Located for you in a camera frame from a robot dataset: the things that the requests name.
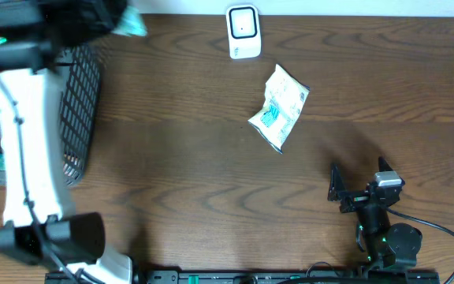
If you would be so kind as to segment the white yellow snack bag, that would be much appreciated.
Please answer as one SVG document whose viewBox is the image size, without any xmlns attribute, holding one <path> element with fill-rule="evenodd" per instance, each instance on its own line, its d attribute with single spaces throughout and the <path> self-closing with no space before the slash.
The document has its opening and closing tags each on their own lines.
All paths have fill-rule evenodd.
<svg viewBox="0 0 454 284">
<path fill-rule="evenodd" d="M 248 120 L 279 154 L 303 111 L 310 88 L 293 78 L 280 65 L 266 82 L 262 109 Z"/>
</svg>

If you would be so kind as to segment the green wipes packet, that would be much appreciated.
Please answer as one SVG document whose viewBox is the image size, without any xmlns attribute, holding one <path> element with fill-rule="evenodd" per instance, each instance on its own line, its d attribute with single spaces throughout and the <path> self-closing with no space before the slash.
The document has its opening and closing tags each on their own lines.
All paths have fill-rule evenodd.
<svg viewBox="0 0 454 284">
<path fill-rule="evenodd" d="M 139 10 L 134 6 L 128 6 L 122 14 L 117 27 L 112 31 L 119 36 L 147 36 L 147 27 Z"/>
</svg>

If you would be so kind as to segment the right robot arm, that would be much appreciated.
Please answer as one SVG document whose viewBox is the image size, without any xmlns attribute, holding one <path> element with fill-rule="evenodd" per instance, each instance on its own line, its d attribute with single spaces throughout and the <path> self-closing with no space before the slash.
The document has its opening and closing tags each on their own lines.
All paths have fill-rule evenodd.
<svg viewBox="0 0 454 284">
<path fill-rule="evenodd" d="M 338 202 L 342 214 L 357 215 L 356 242 L 370 257 L 368 270 L 406 271 L 417 264 L 421 231 L 403 222 L 392 224 L 388 216 L 404 185 L 404 179 L 382 157 L 373 180 L 359 191 L 347 190 L 337 165 L 330 166 L 327 200 Z"/>
</svg>

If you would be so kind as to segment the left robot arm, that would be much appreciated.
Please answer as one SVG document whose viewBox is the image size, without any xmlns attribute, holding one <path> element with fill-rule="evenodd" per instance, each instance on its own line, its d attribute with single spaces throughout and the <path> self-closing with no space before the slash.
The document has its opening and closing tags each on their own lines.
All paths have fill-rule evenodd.
<svg viewBox="0 0 454 284">
<path fill-rule="evenodd" d="M 0 135 L 6 204 L 0 253 L 61 283 L 139 283 L 106 243 L 99 213 L 77 214 L 63 170 L 58 56 L 111 33 L 125 1 L 0 1 Z"/>
</svg>

